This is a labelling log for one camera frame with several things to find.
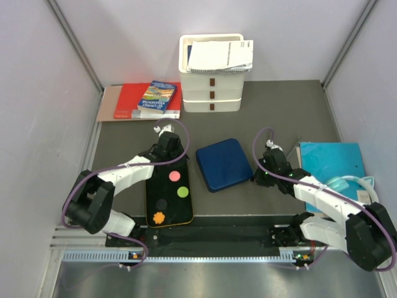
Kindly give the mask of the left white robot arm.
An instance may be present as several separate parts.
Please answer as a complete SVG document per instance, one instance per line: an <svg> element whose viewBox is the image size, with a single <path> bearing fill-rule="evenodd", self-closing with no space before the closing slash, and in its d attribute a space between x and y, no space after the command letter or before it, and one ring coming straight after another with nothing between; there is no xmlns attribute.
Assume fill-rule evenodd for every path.
<svg viewBox="0 0 397 298"><path fill-rule="evenodd" d="M118 235L127 246L140 241L136 222L112 209L114 197L134 184L152 178L157 166L183 159L186 150L171 125L156 127L158 142L130 161L99 171L85 170L74 183L62 208L63 217L90 234Z"/></svg>

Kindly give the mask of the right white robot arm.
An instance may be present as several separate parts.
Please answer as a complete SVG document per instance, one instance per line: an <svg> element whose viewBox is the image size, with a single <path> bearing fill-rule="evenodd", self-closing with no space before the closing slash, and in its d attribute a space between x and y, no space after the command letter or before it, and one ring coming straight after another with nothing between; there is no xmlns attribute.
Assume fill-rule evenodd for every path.
<svg viewBox="0 0 397 298"><path fill-rule="evenodd" d="M309 172L292 168L283 150L268 141L252 181L275 186L283 194L309 203L324 213L310 212L292 217L289 226L270 231L276 244L305 245L321 242L346 253L366 271L386 272L396 265L396 229L383 205L354 201L320 183Z"/></svg>

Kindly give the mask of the blue tin lid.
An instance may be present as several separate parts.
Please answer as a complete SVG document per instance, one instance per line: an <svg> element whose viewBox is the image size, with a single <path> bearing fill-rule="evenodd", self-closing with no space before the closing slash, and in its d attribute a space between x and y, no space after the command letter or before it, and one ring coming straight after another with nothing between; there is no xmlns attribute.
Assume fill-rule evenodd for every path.
<svg viewBox="0 0 397 298"><path fill-rule="evenodd" d="M195 156L210 192L243 183L254 175L241 144L235 138L200 148Z"/></svg>

